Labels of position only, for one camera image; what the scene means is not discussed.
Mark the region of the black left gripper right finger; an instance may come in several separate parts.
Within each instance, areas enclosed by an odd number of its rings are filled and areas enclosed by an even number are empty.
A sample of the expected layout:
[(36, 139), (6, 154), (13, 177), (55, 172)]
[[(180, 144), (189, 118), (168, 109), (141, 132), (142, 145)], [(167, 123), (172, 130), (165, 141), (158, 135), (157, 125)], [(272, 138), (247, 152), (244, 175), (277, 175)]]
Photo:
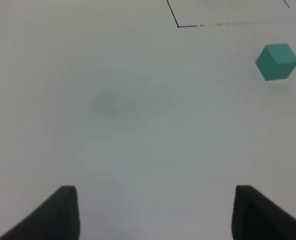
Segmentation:
[(296, 218), (254, 187), (238, 185), (231, 232), (234, 240), (296, 240)]

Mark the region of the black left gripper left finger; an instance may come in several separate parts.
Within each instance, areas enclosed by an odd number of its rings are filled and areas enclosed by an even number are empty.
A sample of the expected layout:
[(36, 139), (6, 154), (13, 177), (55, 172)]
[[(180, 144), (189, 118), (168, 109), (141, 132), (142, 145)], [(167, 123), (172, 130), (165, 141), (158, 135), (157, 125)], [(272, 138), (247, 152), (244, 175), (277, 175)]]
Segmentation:
[(78, 240), (80, 215), (75, 186), (58, 188), (0, 240)]

